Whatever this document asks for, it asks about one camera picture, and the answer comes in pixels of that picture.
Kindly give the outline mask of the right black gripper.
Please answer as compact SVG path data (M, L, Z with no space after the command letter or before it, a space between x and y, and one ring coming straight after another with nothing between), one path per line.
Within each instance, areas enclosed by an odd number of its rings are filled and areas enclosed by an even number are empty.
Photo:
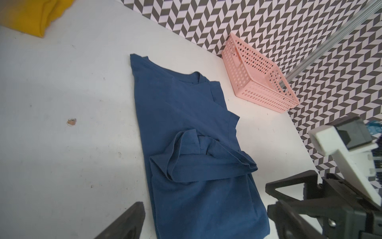
M286 202L296 198L277 189L303 184L303 200L313 200L308 215L317 218L322 234L303 219ZM327 174L318 183L318 174L308 170L267 183L265 192L283 201L269 205L268 217L277 229L279 239L380 239L382 207L335 174Z

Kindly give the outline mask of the blue mickey t-shirt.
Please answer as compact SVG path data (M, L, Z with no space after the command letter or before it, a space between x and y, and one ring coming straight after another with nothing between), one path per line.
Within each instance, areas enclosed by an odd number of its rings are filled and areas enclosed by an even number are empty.
M159 239L262 239L269 218L241 150L239 117L218 81L131 54L155 231Z

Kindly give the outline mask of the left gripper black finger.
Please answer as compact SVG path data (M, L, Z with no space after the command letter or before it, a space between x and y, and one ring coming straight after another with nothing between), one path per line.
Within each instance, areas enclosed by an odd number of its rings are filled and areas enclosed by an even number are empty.
M135 202L95 239L139 239L145 216L143 202Z

